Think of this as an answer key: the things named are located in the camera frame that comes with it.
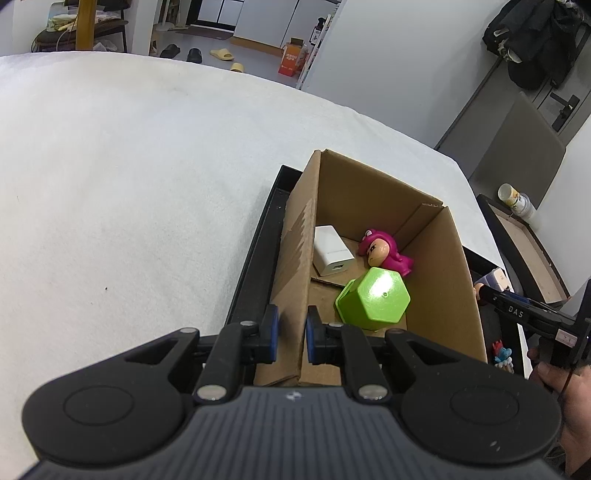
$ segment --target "white charger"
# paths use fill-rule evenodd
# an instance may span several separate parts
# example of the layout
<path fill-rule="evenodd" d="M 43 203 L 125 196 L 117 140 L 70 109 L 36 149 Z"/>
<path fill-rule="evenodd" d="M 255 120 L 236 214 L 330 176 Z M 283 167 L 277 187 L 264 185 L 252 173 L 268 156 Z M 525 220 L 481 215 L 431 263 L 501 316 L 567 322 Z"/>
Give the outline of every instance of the white charger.
<path fill-rule="evenodd" d="M 332 225 L 317 226 L 314 229 L 313 263 L 318 275 L 344 272 L 355 260 L 345 243 Z"/>

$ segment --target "white bed sheet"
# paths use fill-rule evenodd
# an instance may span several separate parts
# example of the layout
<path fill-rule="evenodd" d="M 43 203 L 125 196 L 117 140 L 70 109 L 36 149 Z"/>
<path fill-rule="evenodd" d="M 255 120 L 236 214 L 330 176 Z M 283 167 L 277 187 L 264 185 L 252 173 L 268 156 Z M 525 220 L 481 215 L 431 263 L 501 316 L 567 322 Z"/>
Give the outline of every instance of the white bed sheet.
<path fill-rule="evenodd" d="M 0 59 L 0 106 L 2 479 L 34 462 L 20 413 L 39 385 L 179 327 L 219 331 L 280 165 L 315 149 L 440 198 L 463 244 L 502 265 L 453 160 L 278 83 L 26 54 Z"/>

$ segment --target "hand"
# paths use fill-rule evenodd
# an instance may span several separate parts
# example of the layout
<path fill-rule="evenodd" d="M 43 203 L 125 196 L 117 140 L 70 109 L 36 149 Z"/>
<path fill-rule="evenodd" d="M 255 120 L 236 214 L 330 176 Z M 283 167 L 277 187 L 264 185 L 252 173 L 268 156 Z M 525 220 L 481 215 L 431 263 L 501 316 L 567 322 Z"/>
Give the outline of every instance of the hand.
<path fill-rule="evenodd" d="M 530 349 L 527 356 L 537 361 L 538 349 Z M 534 368 L 530 380 L 560 393 L 568 376 L 566 370 L 542 362 Z M 563 416 L 560 444 L 566 452 L 565 473 L 572 475 L 591 457 L 591 368 L 573 373 L 564 392 Z"/>

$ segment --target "green plastic container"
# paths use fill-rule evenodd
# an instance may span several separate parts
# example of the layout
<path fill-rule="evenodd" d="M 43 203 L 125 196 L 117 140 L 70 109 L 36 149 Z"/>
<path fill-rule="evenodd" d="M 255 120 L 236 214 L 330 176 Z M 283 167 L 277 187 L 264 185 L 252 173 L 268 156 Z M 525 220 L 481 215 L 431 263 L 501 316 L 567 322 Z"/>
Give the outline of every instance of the green plastic container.
<path fill-rule="evenodd" d="M 396 324 L 410 303 L 410 295 L 398 272 L 372 267 L 351 280 L 335 300 L 343 323 L 366 330 Z"/>

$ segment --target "bottle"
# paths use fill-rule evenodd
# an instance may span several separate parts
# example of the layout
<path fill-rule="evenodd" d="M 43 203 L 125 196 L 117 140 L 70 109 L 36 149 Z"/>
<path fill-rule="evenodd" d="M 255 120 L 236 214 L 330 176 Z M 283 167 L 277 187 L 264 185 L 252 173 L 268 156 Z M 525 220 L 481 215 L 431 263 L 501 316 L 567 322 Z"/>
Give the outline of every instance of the bottle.
<path fill-rule="evenodd" d="M 520 193 L 508 183 L 499 187 L 497 192 L 499 199 L 502 200 L 511 210 L 524 221 L 530 224 L 534 230 L 539 227 L 537 213 L 530 198 L 525 193 Z"/>
<path fill-rule="evenodd" d="M 314 31 L 312 32 L 312 35 L 310 36 L 310 45 L 314 46 L 318 42 L 318 39 L 320 38 L 320 34 L 322 33 L 322 29 L 324 28 L 324 22 L 326 22 L 325 18 L 318 19 L 318 25 L 316 25 L 314 27 Z"/>

